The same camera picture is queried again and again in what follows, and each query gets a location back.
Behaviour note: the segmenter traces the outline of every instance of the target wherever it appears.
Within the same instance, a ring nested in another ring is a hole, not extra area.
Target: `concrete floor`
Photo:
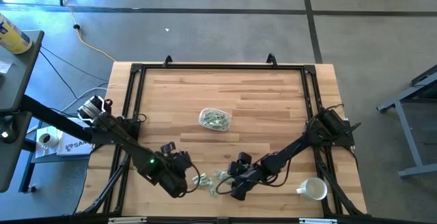
[[[304,10],[303,0],[68,0],[73,5],[115,8],[215,8]],[[57,5],[58,0],[3,0]],[[311,0],[314,10],[436,11],[437,0]],[[83,46],[66,12],[2,10],[21,29],[41,29],[43,45],[80,68],[108,79],[112,62]],[[119,61],[314,63],[305,15],[77,13],[84,38]],[[413,166],[395,112],[376,105],[408,86],[435,63],[436,17],[315,16],[324,63],[334,64],[346,115],[363,125],[354,132],[368,212],[374,216],[437,222],[437,174],[407,180],[397,170]],[[50,54],[77,95],[103,81],[86,76]],[[41,57],[27,94],[61,109],[74,98]],[[77,109],[80,102],[72,107]],[[86,161],[37,165],[40,191],[18,194],[27,154],[22,153],[8,192],[0,194],[0,219],[71,214],[82,191]]]

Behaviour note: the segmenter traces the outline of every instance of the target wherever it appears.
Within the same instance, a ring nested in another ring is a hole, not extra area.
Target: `clear plastic bag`
[[[228,131],[232,116],[219,109],[204,108],[199,115],[199,123],[215,131]]]

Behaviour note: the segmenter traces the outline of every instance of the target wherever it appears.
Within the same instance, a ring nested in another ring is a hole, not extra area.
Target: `butcher block tabletop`
[[[131,64],[115,62],[113,65],[106,98],[113,101],[114,116],[122,114]],[[324,107],[340,104],[333,65],[316,64],[315,69]],[[129,114],[134,107],[138,80],[136,78]],[[312,82],[308,80],[313,97]],[[239,152],[246,152],[257,160],[301,136],[308,120],[303,96],[302,79],[296,70],[147,70],[140,107],[147,121],[141,124],[138,142],[159,150],[161,145],[174,141],[176,150],[189,152],[200,173],[206,173],[219,183],[214,171],[226,169]],[[229,131],[216,132],[201,126],[199,114],[204,108],[231,114]],[[341,107],[336,111],[343,115]],[[91,155],[78,211],[86,209],[106,185],[113,152],[113,145],[104,145]],[[366,212],[353,156],[344,148],[333,148],[332,153],[339,185],[355,206]],[[152,186],[143,179],[132,165],[129,170],[123,216],[323,216],[319,201],[296,194],[300,183],[316,177],[311,148],[293,157],[284,186],[257,185],[244,201],[229,195],[213,197],[206,186],[174,199],[159,185]],[[192,188],[195,170],[190,168],[186,173],[188,188]],[[285,169],[277,182],[282,182],[284,177]],[[112,206],[118,187],[115,186]],[[220,190],[227,191],[229,186],[223,184]],[[328,200],[334,210],[330,188]]]

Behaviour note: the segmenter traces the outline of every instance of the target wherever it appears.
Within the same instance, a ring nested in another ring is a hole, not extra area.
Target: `white mug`
[[[38,139],[38,143],[41,145],[42,149],[47,150],[49,147],[57,145],[59,142],[58,137],[53,136],[48,133],[44,133]]]
[[[309,178],[300,184],[300,188],[297,188],[296,192],[310,199],[322,200],[328,194],[328,187],[320,178]]]

